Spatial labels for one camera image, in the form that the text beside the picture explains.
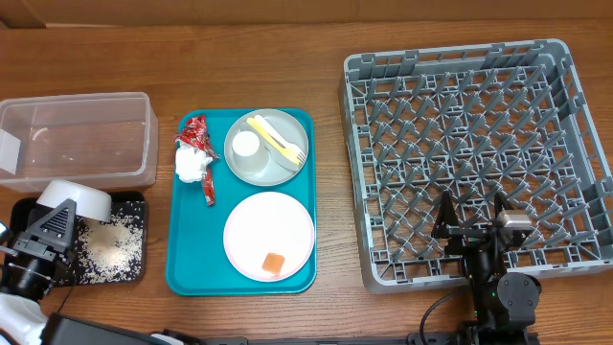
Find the grey bowl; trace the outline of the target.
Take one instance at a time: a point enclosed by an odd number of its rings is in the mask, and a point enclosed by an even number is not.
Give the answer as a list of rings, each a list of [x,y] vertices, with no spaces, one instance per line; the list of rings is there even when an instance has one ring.
[[[67,180],[51,181],[36,203],[56,208],[66,199],[76,202],[78,216],[104,222],[110,221],[112,206],[110,194]]]

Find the pink round plate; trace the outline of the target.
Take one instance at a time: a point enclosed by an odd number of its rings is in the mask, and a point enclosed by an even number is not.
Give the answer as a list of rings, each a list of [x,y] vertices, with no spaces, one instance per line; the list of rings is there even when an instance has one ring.
[[[243,276],[272,283],[302,269],[315,249],[315,226],[307,208],[290,195],[262,192],[241,201],[230,213],[223,246],[231,265]],[[284,256],[279,276],[261,266],[268,253]]]

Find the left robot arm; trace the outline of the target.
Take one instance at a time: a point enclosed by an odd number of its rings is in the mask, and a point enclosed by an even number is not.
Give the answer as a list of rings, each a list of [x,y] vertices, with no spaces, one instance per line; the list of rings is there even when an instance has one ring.
[[[71,318],[59,312],[44,315],[39,301],[55,284],[59,267],[72,264],[77,218],[108,221],[112,199],[82,201],[68,197],[51,203],[39,200],[39,218],[17,233],[1,250],[1,336],[10,344],[179,344],[163,333],[137,333]]]

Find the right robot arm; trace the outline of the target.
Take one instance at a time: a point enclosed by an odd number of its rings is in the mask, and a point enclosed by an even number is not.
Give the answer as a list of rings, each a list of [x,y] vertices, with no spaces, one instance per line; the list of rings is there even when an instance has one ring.
[[[444,253],[461,258],[468,280],[476,319],[459,325],[454,333],[424,331],[425,321],[440,304],[460,294],[452,291],[435,302],[420,321],[423,344],[537,344],[529,333],[542,286],[532,275],[509,272],[504,255],[518,248],[532,232],[532,221],[524,210],[515,209],[498,193],[494,196],[495,217],[483,229],[459,222],[451,194],[442,193],[439,213],[432,230],[436,239],[446,239]]]

